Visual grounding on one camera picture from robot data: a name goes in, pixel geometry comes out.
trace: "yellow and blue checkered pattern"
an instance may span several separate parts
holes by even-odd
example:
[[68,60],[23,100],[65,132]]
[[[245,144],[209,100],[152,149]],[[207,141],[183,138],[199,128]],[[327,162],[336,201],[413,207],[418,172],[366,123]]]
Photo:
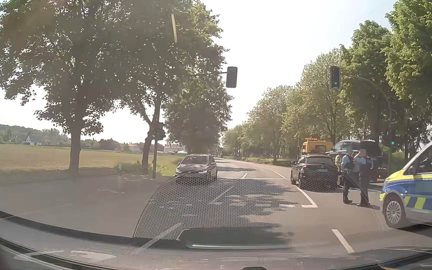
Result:
[[405,196],[404,204],[407,208],[432,211],[432,198],[421,196]]

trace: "side mirror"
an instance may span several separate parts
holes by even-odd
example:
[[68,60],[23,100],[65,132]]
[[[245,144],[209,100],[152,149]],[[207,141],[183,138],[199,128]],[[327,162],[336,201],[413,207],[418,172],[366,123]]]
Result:
[[414,165],[410,166],[407,169],[407,173],[410,174],[410,175],[415,175],[416,174],[416,168],[414,167]]

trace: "house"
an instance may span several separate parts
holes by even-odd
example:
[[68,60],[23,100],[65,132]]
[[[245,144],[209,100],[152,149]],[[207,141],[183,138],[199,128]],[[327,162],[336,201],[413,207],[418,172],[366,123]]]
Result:
[[141,148],[138,144],[129,144],[129,151],[131,152],[141,152]]
[[33,135],[28,135],[25,141],[22,142],[24,145],[35,145]]
[[179,145],[179,144],[165,144],[164,145],[164,150],[163,153],[168,154],[169,152],[179,152],[185,150],[184,145]]

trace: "black car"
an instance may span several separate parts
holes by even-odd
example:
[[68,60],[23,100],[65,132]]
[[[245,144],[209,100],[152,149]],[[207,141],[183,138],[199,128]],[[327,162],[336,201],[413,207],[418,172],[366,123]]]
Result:
[[302,155],[291,162],[291,184],[301,189],[336,188],[340,175],[332,157],[327,155]]
[[186,156],[176,168],[176,179],[216,180],[218,167],[213,156],[199,154]]

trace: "distant treeline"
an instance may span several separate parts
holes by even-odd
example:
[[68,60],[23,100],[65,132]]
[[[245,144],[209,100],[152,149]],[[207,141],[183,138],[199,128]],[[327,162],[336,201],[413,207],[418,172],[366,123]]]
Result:
[[[58,147],[70,147],[71,146],[71,138],[68,138],[68,135],[61,133],[56,128],[51,129],[33,129],[30,127],[24,126],[9,126],[0,124],[0,143],[16,143],[22,144],[26,141],[26,139],[30,137],[31,141],[35,144],[41,143],[45,146],[58,146]],[[134,145],[138,145],[143,150],[145,143],[135,143]],[[96,150],[123,150],[130,151],[128,143],[120,143],[116,140],[110,139],[85,139],[81,140],[81,148],[82,149],[96,149]],[[162,144],[158,144],[158,151],[163,151],[164,146]],[[154,152],[154,145],[151,145],[151,152]]]

